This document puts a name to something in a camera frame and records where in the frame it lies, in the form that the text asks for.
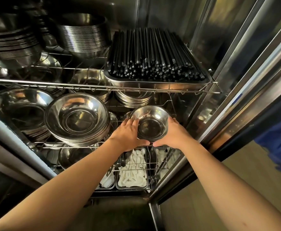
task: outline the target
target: pile of black chopsticks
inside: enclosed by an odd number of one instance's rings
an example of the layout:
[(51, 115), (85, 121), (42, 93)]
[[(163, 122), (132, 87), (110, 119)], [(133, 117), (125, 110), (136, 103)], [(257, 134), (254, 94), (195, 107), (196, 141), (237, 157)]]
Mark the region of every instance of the pile of black chopsticks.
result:
[(116, 78), (168, 82), (205, 79), (179, 36), (157, 28), (115, 32), (107, 70)]

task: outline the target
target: beige floor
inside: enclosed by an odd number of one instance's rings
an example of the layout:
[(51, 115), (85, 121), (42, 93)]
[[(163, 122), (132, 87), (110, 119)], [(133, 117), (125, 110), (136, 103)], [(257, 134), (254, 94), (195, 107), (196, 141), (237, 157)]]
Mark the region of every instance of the beige floor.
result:
[[(281, 211), (281, 172), (255, 142), (223, 162)], [(213, 209), (199, 180), (161, 204), (166, 231), (227, 230)]]

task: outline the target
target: person's left arm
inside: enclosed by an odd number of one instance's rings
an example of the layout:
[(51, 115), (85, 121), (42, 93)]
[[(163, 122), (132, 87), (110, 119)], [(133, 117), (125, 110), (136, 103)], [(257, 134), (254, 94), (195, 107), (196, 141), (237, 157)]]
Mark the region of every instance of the person's left arm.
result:
[(138, 120), (124, 120), (94, 152), (38, 188), (0, 219), (0, 231), (64, 230), (86, 204), (121, 153), (146, 140), (137, 139)]

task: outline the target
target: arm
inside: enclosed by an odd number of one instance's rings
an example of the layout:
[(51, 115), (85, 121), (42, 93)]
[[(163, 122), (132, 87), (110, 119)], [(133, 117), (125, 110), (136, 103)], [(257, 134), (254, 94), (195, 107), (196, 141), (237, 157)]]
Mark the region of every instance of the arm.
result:
[(64, 230), (121, 153), (149, 141), (137, 139), (138, 120), (124, 120), (94, 152), (38, 188), (0, 219), (0, 230)]
[(169, 118), (167, 135), (153, 144), (180, 149), (229, 230), (281, 230), (281, 213), (234, 174), (177, 122)]

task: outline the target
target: forearm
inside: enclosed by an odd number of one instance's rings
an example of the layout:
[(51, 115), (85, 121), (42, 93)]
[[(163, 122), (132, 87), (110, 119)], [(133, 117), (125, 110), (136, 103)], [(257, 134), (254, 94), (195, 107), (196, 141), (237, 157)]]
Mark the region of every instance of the forearm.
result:
[(0, 219), (0, 230), (62, 230), (123, 152), (113, 140), (34, 191)]
[(281, 230), (281, 213), (190, 138), (182, 151), (229, 230)]

